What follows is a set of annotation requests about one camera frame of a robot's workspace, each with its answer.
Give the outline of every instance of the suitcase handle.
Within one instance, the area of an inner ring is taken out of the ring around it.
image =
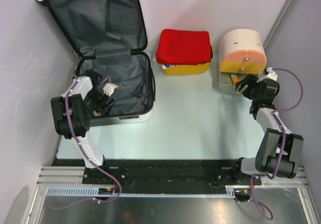
[[[151,80],[152,80],[152,100],[155,102],[155,98],[156,98],[156,84],[155,84],[155,76],[154,73],[152,71],[152,68],[150,68],[150,72],[151,72]]]

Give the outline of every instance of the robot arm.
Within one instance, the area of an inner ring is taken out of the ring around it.
[[[267,68],[261,78],[249,74],[236,84],[236,91],[252,100],[250,114],[265,131],[256,157],[242,159],[241,171],[247,174],[273,173],[280,154],[277,150],[281,146],[284,130],[285,147],[281,153],[282,157],[276,176],[293,178],[297,172],[303,138],[293,134],[284,125],[276,111],[273,103],[279,93],[276,73],[272,68]]]
[[[51,108],[55,123],[56,132],[59,135],[63,135],[66,139],[71,139],[73,144],[78,148],[78,145],[82,145],[84,153],[94,162],[96,165],[101,166],[103,164],[104,157],[97,149],[96,145],[92,141],[89,135],[89,115],[87,107],[84,103],[84,99],[87,98],[89,106],[94,109],[96,113],[102,115],[109,114],[112,105],[116,99],[110,97],[117,85],[107,83],[103,89],[98,88],[98,82],[101,76],[96,72],[89,70],[85,74],[73,80],[69,89],[60,97],[54,97],[51,99]],[[72,136],[70,126],[67,120],[66,113],[66,96],[68,94],[68,106],[71,116],[72,129],[77,137],[77,140]],[[94,166],[87,160],[86,156],[81,152],[85,165],[87,168],[94,168]]]

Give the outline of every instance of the cable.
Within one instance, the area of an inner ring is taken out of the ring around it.
[[[79,82],[79,79],[77,77],[74,78],[75,79],[75,83],[71,86],[70,90],[67,92],[66,94],[66,97],[65,97],[65,107],[66,107],[66,116],[67,116],[67,121],[68,121],[68,125],[69,125],[69,128],[70,128],[70,133],[71,133],[71,136],[76,140],[79,148],[80,148],[80,151],[81,153],[84,155],[84,157],[88,160],[88,162],[90,164],[92,164],[97,170],[99,170],[100,172],[102,172],[103,174],[105,174],[106,176],[108,176],[109,178],[111,178],[112,180],[114,180],[114,182],[116,182],[117,186],[119,186],[119,193],[115,196],[115,198],[113,199],[108,199],[108,200],[100,200],[98,199],[98,203],[107,203],[107,202],[113,202],[115,200],[117,200],[121,193],[122,193],[122,187],[121,187],[121,184],[119,183],[119,181],[112,175],[110,175],[109,173],[107,173],[106,171],[104,171],[103,169],[101,169],[96,163],[94,163],[91,158],[89,158],[89,156],[86,154],[86,152],[84,151],[82,145],[81,145],[81,141],[77,138],[76,134],[75,134],[75,131],[74,131],[74,128],[72,126],[72,122],[71,122],[71,116],[70,116],[70,112],[69,112],[69,103],[68,103],[68,98],[69,98],[69,95],[70,93],[73,91],[73,89],[75,89],[75,87],[77,86],[78,82]],[[55,209],[55,210],[63,210],[63,209],[67,209],[67,208],[70,208],[74,205],[77,205],[83,201],[88,201],[88,200],[96,200],[96,198],[85,198],[85,199],[81,199],[75,203],[72,203],[70,205],[67,205],[67,206],[63,206],[63,207],[54,207],[54,206],[51,206],[49,203],[47,203],[47,205],[51,208],[51,209]]]
[[[111,82],[111,76],[105,77],[104,80],[102,80],[99,85],[103,84],[107,80],[108,80],[108,82]]]
[[[282,129],[283,136],[282,136],[282,143],[281,143],[279,155],[277,157],[275,169],[274,169],[274,172],[273,172],[272,176],[270,176],[269,174],[266,174],[266,176],[271,180],[273,180],[277,175],[277,172],[278,172],[279,167],[280,167],[281,159],[282,159],[282,154],[283,154],[284,147],[285,147],[285,140],[286,140],[285,128],[284,128],[284,126],[281,126],[280,128]]]
[[[293,77],[295,77],[295,78],[297,79],[298,83],[300,84],[300,88],[301,88],[300,99],[299,99],[299,101],[298,101],[294,106],[292,106],[292,107],[290,107],[290,108],[276,109],[276,110],[273,111],[273,113],[276,112],[276,111],[277,111],[277,112],[286,112],[286,111],[291,111],[291,110],[295,109],[295,108],[301,103],[301,101],[302,101],[302,99],[303,99],[304,89],[303,89],[303,84],[302,84],[301,80],[299,79],[299,77],[298,77],[294,72],[292,72],[292,71],[290,71],[290,70],[287,70],[287,69],[285,69],[285,68],[278,68],[278,67],[274,68],[274,67],[273,67],[272,70],[284,71],[284,72],[290,73]]]
[[[271,209],[268,208],[267,205],[265,205],[263,202],[258,201],[258,200],[256,199],[256,196],[255,196],[255,194],[254,194],[254,186],[253,186],[253,183],[254,183],[254,182],[253,182],[253,178],[254,178],[254,175],[251,176],[251,180],[250,180],[250,189],[251,189],[251,191],[252,191],[253,200],[239,201],[239,200],[237,199],[237,197],[235,197],[235,200],[237,201],[237,203],[246,203],[246,202],[247,202],[247,203],[255,203],[257,209],[259,210],[259,212],[261,213],[261,215],[262,215],[265,219],[267,219],[267,220],[273,220],[273,219],[274,219],[274,216],[273,216],[273,213],[272,213]],[[264,208],[270,213],[271,217],[268,217],[267,215],[265,215],[264,210],[263,210]]]
[[[55,206],[50,205],[49,202],[47,202],[47,206],[48,206],[50,209],[53,209],[53,210],[64,210],[64,209],[68,209],[68,208],[70,208],[70,207],[73,207],[74,205],[77,205],[77,204],[79,204],[79,203],[81,203],[81,202],[88,201],[88,200],[93,200],[93,198],[81,199],[81,200],[76,201],[76,202],[74,202],[74,203],[72,203],[72,204],[70,204],[70,205],[66,205],[66,206],[62,206],[62,207],[55,207]]]

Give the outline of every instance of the light blue tabletop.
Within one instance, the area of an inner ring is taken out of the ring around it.
[[[91,127],[105,158],[236,159],[254,157],[264,132],[249,114],[251,101],[220,90],[218,63],[203,74],[164,75],[151,61],[156,101],[148,121]],[[81,159],[62,138],[58,159]]]

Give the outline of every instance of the white cylindrical object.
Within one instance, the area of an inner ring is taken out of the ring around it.
[[[258,71],[261,72],[265,65],[266,56],[258,32],[236,29],[227,33],[220,41],[221,71],[259,74]]]

